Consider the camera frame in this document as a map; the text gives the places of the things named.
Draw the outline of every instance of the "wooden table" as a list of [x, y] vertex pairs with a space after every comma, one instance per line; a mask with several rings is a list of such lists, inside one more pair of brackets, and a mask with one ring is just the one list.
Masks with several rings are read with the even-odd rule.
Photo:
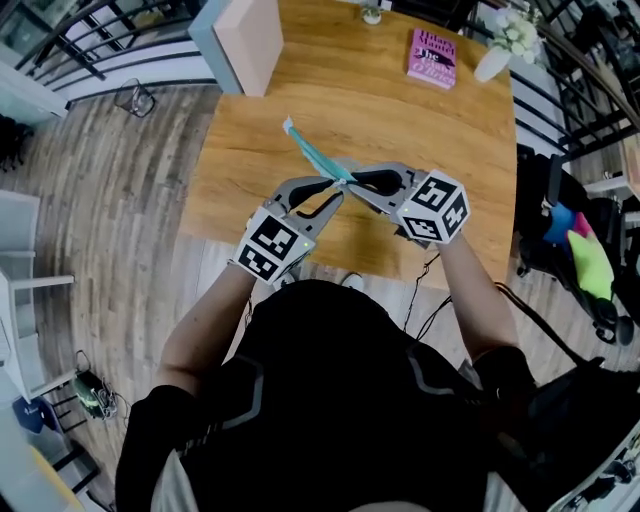
[[[369, 26], [354, 5], [280, 0], [280, 17], [285, 47], [267, 96], [221, 98], [192, 177], [181, 231], [237, 243], [248, 217], [280, 183], [316, 174], [282, 130], [290, 115], [303, 137], [329, 157], [438, 168], [464, 183], [471, 203], [465, 235], [491, 277], [504, 280], [516, 187], [509, 75], [477, 83], [473, 70], [486, 48], [398, 13], [384, 13], [380, 25]], [[406, 76], [416, 27], [455, 40], [453, 89]], [[394, 231], [386, 218], [347, 197], [310, 258], [414, 280], [425, 253]], [[424, 284], [446, 288], [439, 264]]]

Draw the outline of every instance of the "wooden floor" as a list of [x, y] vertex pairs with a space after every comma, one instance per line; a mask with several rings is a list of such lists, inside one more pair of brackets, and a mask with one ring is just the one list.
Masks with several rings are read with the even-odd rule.
[[[153, 93], [158, 106], [145, 119], [115, 108], [111, 96], [74, 105], [66, 120], [37, 131], [24, 167], [0, 174], [0, 188], [42, 199], [36, 275], [71, 273], [77, 281], [37, 297], [47, 370], [72, 368], [75, 351], [84, 350], [95, 373], [129, 402], [146, 396], [169, 331], [233, 251], [227, 244], [178, 234], [186, 186], [218, 89], [188, 86]], [[591, 165], [592, 173], [601, 172], [598, 165]], [[589, 164], [576, 168], [582, 172]], [[302, 278], [339, 281], [345, 272], [305, 264]], [[583, 356], [604, 356], [608, 368], [637, 367], [640, 336], [628, 348], [603, 344], [589, 318], [551, 278], [532, 273], [519, 279], [511, 272], [508, 284]], [[397, 323], [404, 322], [412, 283], [367, 277], [366, 292]], [[258, 286], [254, 302], [268, 294]], [[442, 291], [420, 289], [408, 331], [416, 333], [445, 298]], [[571, 367], [530, 320], [520, 313], [516, 318], [520, 343], [539, 382]], [[450, 307], [425, 341], [455, 365], [465, 357]], [[92, 420], [74, 431], [103, 468], [107, 478], [101, 490], [108, 499], [126, 430], [126, 407], [121, 406], [119, 419]], [[487, 510], [518, 507], [508, 489], [492, 484]]]

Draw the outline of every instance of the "flower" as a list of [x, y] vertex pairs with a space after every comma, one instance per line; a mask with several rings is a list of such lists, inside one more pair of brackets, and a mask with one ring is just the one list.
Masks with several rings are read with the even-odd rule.
[[522, 56], [522, 55], [524, 54], [524, 52], [525, 52], [525, 51], [526, 51], [526, 50], [525, 50], [525, 47], [524, 47], [524, 46], [522, 46], [522, 44], [521, 44], [521, 43], [518, 43], [517, 41], [516, 41], [516, 42], [514, 42], [514, 43], [511, 45], [511, 52], [512, 52], [514, 55], [520, 55], [520, 56]]
[[522, 18], [520, 17], [520, 14], [518, 14], [516, 11], [509, 9], [509, 12], [507, 13], [507, 20], [510, 23], [518, 23], [521, 19]]
[[536, 30], [535, 25], [528, 21], [522, 22], [522, 25], [520, 26], [520, 30], [522, 30], [522, 32], [526, 37], [529, 37], [531, 39], [533, 39], [538, 35], [538, 31]]
[[505, 50], [509, 50], [509, 41], [504, 37], [496, 37], [493, 40], [493, 46], [499, 46], [500, 48], [504, 48]]
[[523, 54], [522, 54], [522, 58], [524, 59], [524, 61], [527, 64], [533, 64], [534, 61], [536, 60], [536, 56], [534, 55], [534, 53], [531, 50], [526, 50]]
[[536, 45], [537, 40], [537, 36], [534, 35], [533, 37], [531, 37], [530, 35], [525, 34], [520, 42], [525, 48], [531, 50]]
[[500, 28], [507, 28], [509, 26], [509, 20], [507, 20], [506, 14], [498, 14], [496, 17], [496, 25]]

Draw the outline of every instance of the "green pillow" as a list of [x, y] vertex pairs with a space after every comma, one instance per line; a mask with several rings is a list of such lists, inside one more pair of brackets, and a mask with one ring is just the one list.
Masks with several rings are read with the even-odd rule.
[[568, 237], [580, 289], [590, 293], [596, 299], [611, 300], [613, 269], [596, 235], [591, 232], [585, 238], [569, 230]]

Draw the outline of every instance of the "pink book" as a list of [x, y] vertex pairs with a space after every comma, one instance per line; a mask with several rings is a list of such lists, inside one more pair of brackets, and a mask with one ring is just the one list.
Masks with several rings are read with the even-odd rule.
[[456, 83], [456, 45], [419, 28], [413, 31], [409, 76], [445, 89]]

